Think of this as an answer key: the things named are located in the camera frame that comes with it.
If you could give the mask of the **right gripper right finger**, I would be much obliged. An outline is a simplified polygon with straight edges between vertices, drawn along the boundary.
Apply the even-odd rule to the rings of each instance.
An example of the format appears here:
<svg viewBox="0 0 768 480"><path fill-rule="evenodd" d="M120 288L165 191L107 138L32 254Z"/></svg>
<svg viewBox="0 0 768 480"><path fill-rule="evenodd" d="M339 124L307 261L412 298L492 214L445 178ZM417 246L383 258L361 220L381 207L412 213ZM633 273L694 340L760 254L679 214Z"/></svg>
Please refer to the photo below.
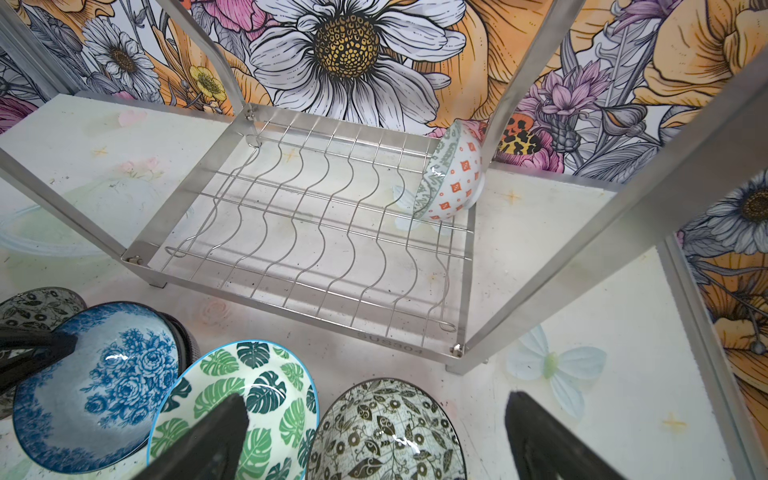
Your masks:
<svg viewBox="0 0 768 480"><path fill-rule="evenodd" d="M515 467L521 479L622 477L523 391L510 393L504 422Z"/></svg>

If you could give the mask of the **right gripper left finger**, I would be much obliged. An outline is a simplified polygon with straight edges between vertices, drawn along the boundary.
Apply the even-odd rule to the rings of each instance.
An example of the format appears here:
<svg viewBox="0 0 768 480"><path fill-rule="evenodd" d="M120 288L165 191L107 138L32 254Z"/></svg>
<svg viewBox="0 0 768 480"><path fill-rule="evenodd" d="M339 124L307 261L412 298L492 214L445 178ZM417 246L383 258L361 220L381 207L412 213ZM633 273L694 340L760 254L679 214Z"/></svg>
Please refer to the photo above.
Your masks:
<svg viewBox="0 0 768 480"><path fill-rule="evenodd" d="M135 479L234 479L248 423L243 398L232 394Z"/></svg>

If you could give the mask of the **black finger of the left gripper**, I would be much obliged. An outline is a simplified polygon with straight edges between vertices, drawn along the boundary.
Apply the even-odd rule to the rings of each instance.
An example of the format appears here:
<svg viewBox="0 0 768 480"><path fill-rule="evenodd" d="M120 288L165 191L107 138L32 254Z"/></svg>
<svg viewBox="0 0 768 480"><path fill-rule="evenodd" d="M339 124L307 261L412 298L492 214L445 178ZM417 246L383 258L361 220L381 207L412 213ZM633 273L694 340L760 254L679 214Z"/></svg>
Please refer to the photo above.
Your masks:
<svg viewBox="0 0 768 480"><path fill-rule="evenodd" d="M22 350L1 364L1 392L16 387L75 351L75 335L42 330L1 329L1 350Z"/></svg>

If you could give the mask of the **blue floral bowl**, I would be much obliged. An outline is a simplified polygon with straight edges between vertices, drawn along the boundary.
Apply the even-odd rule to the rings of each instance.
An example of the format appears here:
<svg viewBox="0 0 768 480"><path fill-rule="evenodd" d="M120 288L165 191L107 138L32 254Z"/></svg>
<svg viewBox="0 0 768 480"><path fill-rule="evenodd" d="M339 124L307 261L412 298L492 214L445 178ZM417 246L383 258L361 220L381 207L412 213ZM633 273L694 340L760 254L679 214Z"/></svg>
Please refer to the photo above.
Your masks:
<svg viewBox="0 0 768 480"><path fill-rule="evenodd" d="M174 317L135 302L90 307L56 330L76 338L74 351L16 387L14 432L45 469L95 472L148 442L198 346Z"/></svg>

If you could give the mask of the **grey-green geometric pattern bowl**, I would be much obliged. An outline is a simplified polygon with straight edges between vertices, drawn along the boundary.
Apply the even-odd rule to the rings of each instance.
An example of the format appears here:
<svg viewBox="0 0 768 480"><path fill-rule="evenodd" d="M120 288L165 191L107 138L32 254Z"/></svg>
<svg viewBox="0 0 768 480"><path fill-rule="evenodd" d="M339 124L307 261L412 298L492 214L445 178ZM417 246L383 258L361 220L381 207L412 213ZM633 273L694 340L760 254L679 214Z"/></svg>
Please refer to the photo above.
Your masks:
<svg viewBox="0 0 768 480"><path fill-rule="evenodd" d="M456 120L439 140L414 195L413 217L448 221L471 208L485 185L479 134Z"/></svg>

